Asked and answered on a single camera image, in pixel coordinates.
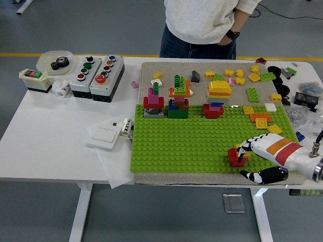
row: gray control box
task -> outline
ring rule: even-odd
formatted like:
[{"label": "gray control box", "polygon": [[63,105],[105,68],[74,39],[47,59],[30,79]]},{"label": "gray control box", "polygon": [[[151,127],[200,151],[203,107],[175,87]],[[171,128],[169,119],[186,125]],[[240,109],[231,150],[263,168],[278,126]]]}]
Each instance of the gray control box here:
[{"label": "gray control box", "polygon": [[90,91],[93,100],[95,101],[111,102],[125,71],[125,64],[122,56],[107,55],[104,58],[102,65],[97,71],[95,77],[100,75],[101,72],[104,72],[105,70],[103,68],[108,64],[111,65],[112,60],[113,67],[110,68],[110,72],[108,73],[108,77],[106,78],[105,82],[97,83],[95,80],[93,80],[90,85]]},{"label": "gray control box", "polygon": [[80,65],[78,69],[78,73],[75,75],[74,79],[70,82],[70,87],[73,92],[73,95],[75,97],[81,97],[81,98],[92,98],[91,92],[90,92],[90,85],[93,81],[93,78],[95,77],[99,67],[102,64],[101,58],[93,58],[94,63],[91,64],[91,69],[88,70],[88,74],[84,75],[85,79],[82,81],[79,81],[77,78],[81,74],[81,70],[84,69],[84,64],[88,63],[87,59],[84,58],[84,61]]}]

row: robotic arm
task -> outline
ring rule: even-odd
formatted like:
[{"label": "robotic arm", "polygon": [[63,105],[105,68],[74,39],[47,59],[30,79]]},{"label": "robotic arm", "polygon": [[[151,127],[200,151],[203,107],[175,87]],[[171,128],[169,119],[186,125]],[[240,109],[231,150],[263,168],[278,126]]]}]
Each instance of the robotic arm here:
[{"label": "robotic arm", "polygon": [[317,152],[322,136],[323,131],[314,142],[311,152],[277,134],[265,134],[246,140],[237,148],[239,163],[247,151],[253,151],[277,167],[267,168],[258,173],[249,173],[245,170],[240,173],[257,184],[270,184],[286,180],[289,170],[297,170],[307,179],[319,182],[323,180],[323,155]]}]

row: control box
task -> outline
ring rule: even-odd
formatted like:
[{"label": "control box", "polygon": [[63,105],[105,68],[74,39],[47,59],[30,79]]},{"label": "control box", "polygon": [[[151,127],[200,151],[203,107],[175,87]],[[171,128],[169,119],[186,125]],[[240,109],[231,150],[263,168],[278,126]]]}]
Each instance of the control box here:
[{"label": "control box", "polygon": [[70,87],[75,97],[92,99],[90,85],[101,64],[101,58],[86,57],[78,69],[79,73],[70,82]]},{"label": "control box", "polygon": [[51,89],[48,72],[24,69],[19,73],[19,78],[24,81],[28,90],[48,93]]},{"label": "control box", "polygon": [[124,71],[122,56],[107,55],[90,85],[93,100],[111,102]]}]

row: orange label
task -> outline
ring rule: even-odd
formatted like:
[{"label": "orange label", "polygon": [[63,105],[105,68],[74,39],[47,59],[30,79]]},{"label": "orange label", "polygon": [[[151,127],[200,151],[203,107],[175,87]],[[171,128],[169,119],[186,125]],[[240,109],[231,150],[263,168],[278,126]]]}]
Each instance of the orange label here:
[{"label": "orange label", "polygon": [[292,143],[291,140],[283,138],[283,139],[277,141],[276,143],[270,145],[267,149],[267,152],[270,153],[271,155],[275,155],[277,151],[279,151],[284,146],[286,146],[290,143]]}]

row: pink lego brick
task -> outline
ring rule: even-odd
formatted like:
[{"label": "pink lego brick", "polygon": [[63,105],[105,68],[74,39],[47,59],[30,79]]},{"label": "pink lego brick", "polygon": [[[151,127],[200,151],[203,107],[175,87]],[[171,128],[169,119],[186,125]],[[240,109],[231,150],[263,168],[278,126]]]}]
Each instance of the pink lego brick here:
[{"label": "pink lego brick", "polygon": [[212,107],[210,103],[208,104],[208,110],[210,111],[220,111],[221,107]]}]

